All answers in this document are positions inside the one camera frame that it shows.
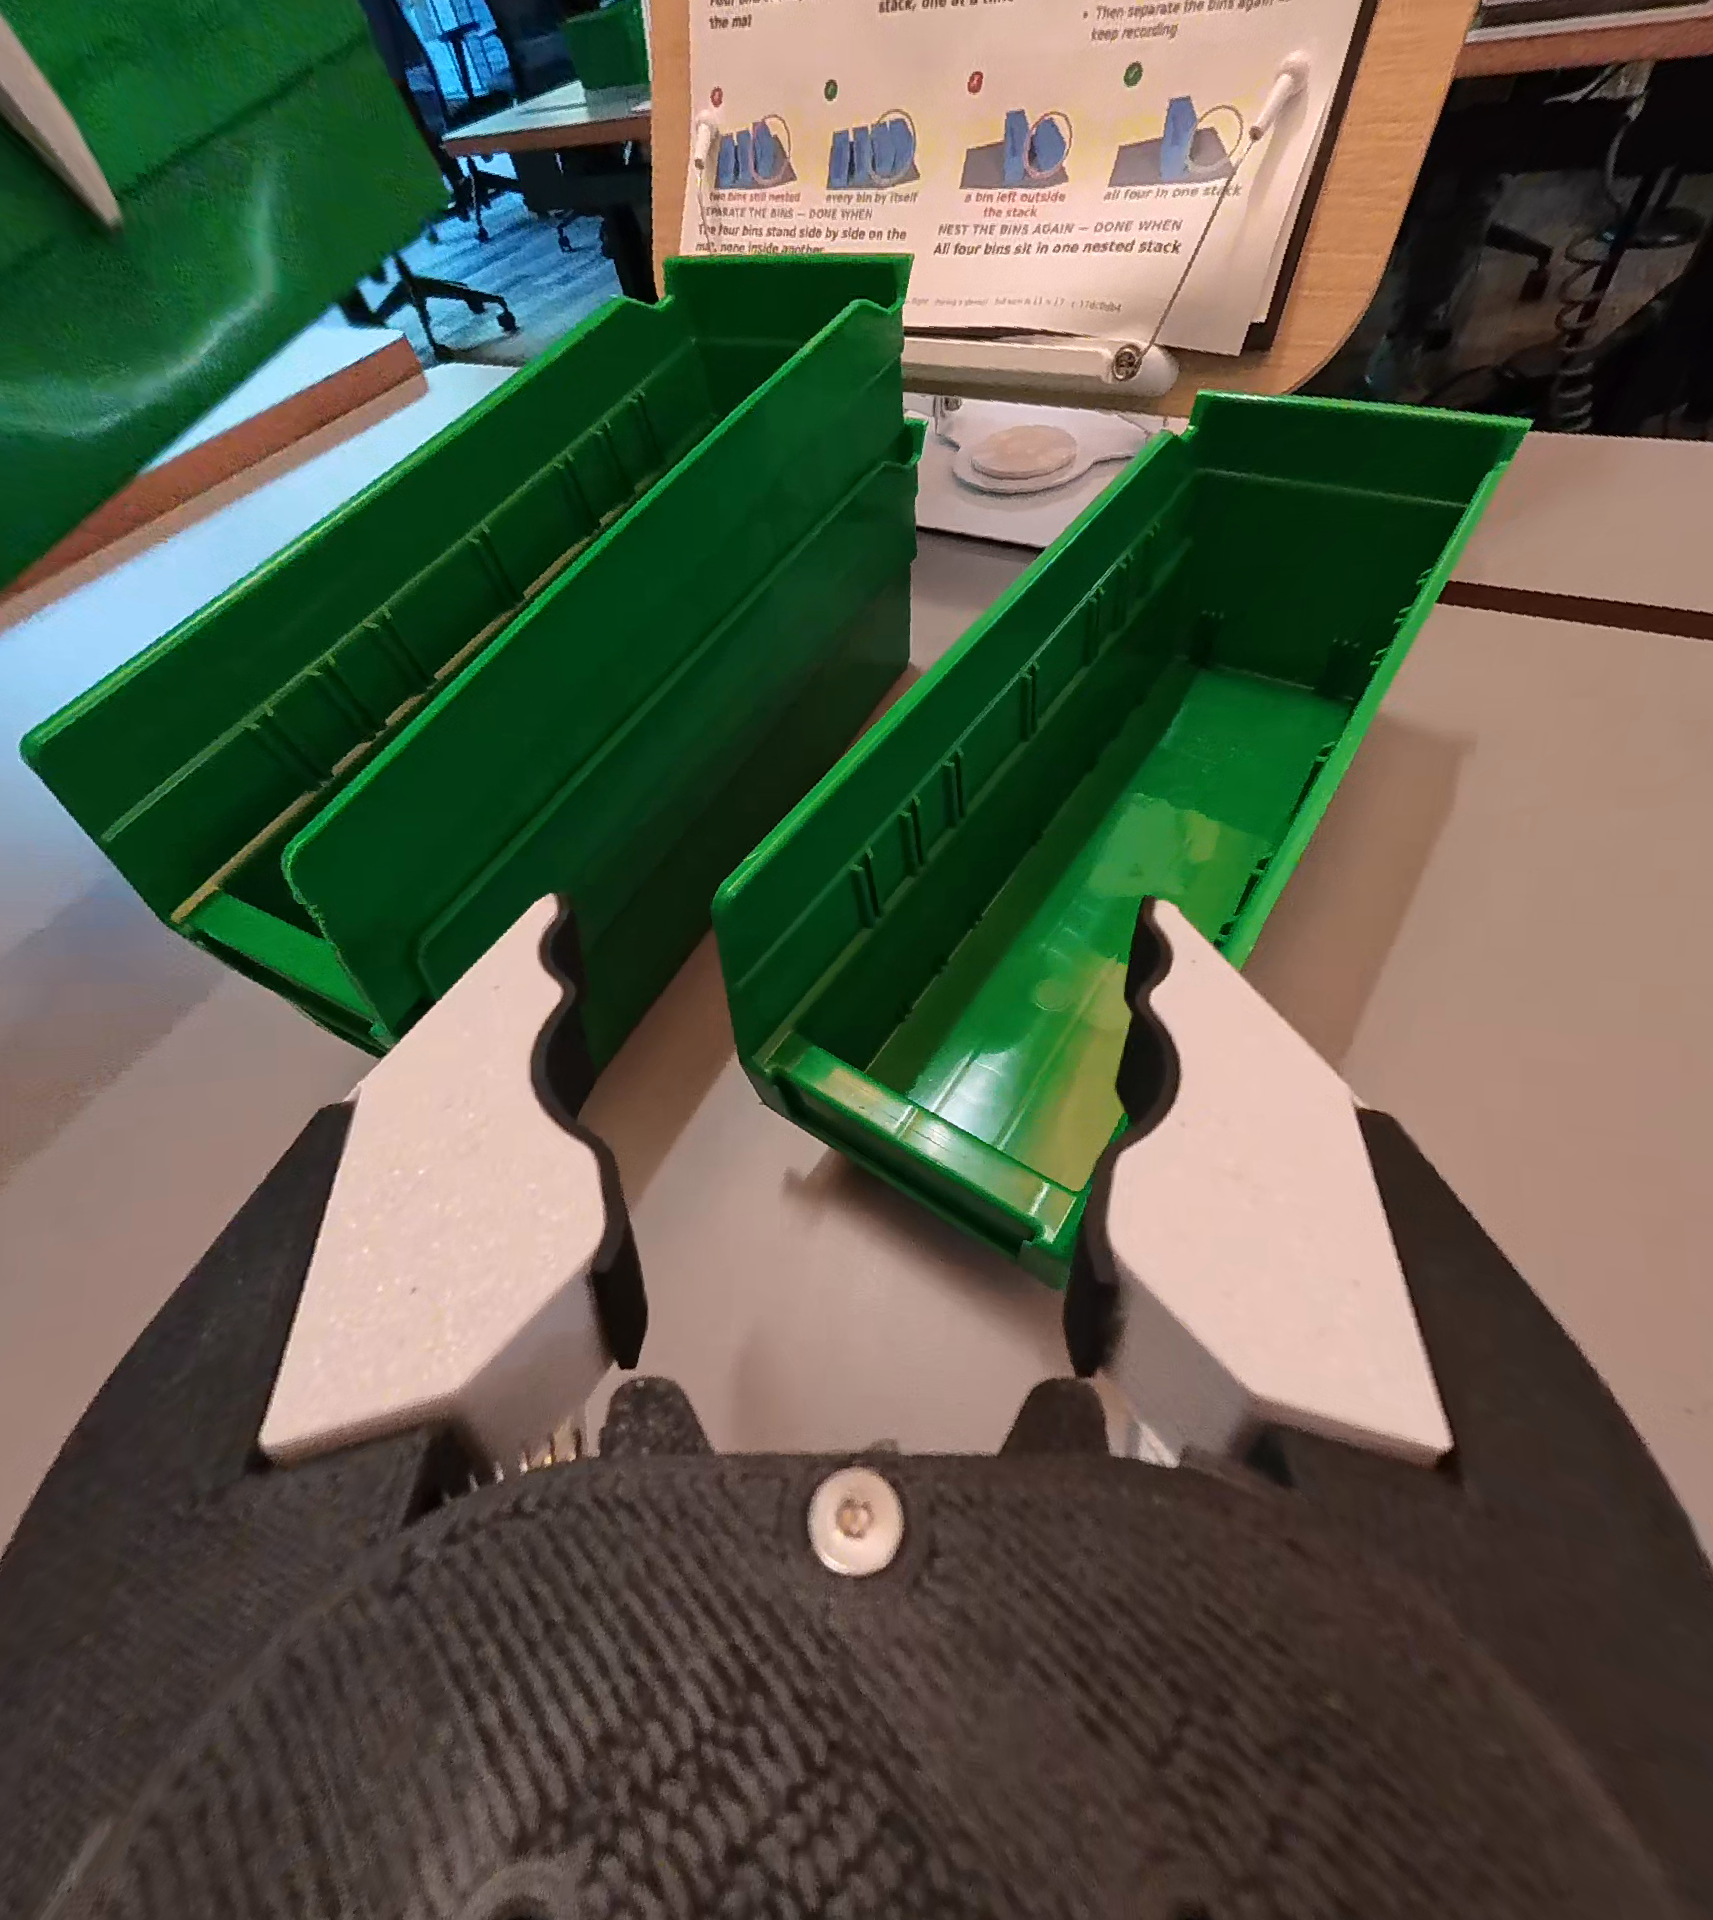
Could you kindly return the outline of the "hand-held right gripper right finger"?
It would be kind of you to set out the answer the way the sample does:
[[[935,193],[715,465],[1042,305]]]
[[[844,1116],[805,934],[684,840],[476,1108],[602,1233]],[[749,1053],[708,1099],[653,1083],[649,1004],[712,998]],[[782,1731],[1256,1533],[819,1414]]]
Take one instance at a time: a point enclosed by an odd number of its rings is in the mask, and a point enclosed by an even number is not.
[[[1201,934],[1143,901],[1064,1345],[1156,1461],[1267,1432],[1433,1467],[1452,1427],[1340,1076]]]

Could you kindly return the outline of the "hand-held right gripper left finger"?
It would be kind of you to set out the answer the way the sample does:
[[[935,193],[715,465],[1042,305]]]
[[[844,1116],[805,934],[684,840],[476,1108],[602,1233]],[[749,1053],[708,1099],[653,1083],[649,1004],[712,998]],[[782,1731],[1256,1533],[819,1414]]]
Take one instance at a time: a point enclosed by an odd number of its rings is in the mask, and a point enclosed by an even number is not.
[[[361,1078],[259,1448],[277,1465],[410,1429],[558,1465],[638,1363],[644,1278],[571,902],[545,893]]]

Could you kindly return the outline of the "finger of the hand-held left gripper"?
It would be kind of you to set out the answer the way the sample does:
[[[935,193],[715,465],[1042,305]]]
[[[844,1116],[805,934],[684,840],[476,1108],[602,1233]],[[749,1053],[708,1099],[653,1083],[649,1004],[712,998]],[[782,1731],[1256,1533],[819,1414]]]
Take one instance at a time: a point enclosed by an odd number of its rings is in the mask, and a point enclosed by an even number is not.
[[[105,177],[87,133],[3,8],[0,118],[16,128],[100,226],[122,226],[116,190]]]

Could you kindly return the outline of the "black office chair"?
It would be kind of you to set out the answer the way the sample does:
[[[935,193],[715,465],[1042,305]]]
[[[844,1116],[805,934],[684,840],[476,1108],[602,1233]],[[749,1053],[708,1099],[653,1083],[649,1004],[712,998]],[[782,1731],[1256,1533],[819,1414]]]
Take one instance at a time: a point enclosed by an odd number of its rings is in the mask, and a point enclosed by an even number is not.
[[[383,280],[380,296],[370,299],[363,280],[335,299],[335,312],[353,329],[387,329],[392,321],[413,321],[413,332],[423,352],[420,359],[429,367],[453,366],[473,355],[472,349],[451,345],[436,332],[433,305],[450,303],[463,308],[472,320],[492,320],[501,336],[518,336],[518,317],[509,299],[498,292],[482,290],[461,279],[438,276],[410,265],[405,252],[391,252],[379,262]]]

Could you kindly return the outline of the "background office table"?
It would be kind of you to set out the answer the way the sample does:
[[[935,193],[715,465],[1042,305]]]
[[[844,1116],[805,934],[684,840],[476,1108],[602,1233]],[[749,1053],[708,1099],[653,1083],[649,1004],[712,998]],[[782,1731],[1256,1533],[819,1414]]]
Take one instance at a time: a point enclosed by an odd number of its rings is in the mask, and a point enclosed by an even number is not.
[[[556,86],[440,137],[453,160],[505,156],[533,217],[597,220],[621,295],[655,301],[651,88]]]

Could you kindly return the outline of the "green box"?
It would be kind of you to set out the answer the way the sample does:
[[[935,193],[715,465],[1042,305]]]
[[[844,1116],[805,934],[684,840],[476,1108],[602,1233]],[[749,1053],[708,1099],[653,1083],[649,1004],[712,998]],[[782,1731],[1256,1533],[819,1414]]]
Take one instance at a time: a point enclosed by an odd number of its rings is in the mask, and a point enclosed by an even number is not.
[[[649,90],[644,2],[604,2],[565,13],[565,50],[588,93]]]

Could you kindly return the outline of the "white stand base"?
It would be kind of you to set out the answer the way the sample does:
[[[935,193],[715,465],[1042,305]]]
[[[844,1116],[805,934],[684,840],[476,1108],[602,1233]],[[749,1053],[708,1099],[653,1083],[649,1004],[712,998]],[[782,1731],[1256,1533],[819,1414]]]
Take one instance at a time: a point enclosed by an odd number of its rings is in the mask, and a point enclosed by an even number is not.
[[[916,528],[1049,547],[1156,434],[1186,419],[1052,404],[911,394],[925,428]]]

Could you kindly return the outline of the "white stand ledge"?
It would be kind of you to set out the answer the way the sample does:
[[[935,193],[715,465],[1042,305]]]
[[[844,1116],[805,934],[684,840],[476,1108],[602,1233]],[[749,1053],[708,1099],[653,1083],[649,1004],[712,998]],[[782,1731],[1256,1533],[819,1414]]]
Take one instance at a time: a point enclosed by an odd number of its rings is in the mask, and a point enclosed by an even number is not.
[[[903,386],[924,394],[1076,404],[1148,404],[1168,394],[1180,359],[1159,345],[1043,334],[903,336]]]

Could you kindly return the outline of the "printed instruction sheet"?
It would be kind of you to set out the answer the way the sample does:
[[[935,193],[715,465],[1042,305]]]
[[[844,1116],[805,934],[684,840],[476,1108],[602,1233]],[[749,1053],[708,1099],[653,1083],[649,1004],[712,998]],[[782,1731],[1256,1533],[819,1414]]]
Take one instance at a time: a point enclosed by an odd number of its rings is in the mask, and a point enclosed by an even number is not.
[[[1373,6],[715,2],[687,252],[893,252],[904,321],[1237,354]]]

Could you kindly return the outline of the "instruction sheet on wooden stand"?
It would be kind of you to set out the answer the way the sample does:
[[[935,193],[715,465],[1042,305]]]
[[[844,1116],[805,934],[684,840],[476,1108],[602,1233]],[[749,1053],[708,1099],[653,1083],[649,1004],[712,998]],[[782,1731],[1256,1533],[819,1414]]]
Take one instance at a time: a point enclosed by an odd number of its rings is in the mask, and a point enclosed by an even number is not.
[[[1443,99],[1457,53],[1468,32],[1471,4],[1371,4],[1368,34],[1351,53],[1330,135],[1312,175],[1301,220],[1291,244],[1286,280],[1267,325],[1253,329],[1237,354],[1172,349],[1180,359],[1176,387],[1148,404],[1095,402],[1095,405],[1139,414],[1178,417],[1206,393],[1291,394],[1312,375],[1323,372],[1350,325],[1364,317],[1392,252],[1400,223],[1409,211],[1429,135],[1441,124]],[[687,252],[680,241],[687,170],[691,162],[689,108],[689,23],[684,4],[646,4],[651,43],[651,162],[653,162],[653,244],[657,265]],[[903,329],[948,336],[1020,336],[1013,329]]]

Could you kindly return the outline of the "wood-edged work table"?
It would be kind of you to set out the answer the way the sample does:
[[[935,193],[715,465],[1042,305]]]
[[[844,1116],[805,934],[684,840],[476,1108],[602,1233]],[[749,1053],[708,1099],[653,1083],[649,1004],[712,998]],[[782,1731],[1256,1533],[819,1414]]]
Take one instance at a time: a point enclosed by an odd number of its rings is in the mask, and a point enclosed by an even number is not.
[[[1553,73],[1713,59],[1713,2],[1619,6],[1611,10],[1532,15],[1494,8],[1473,25],[1452,76],[1482,81]]]

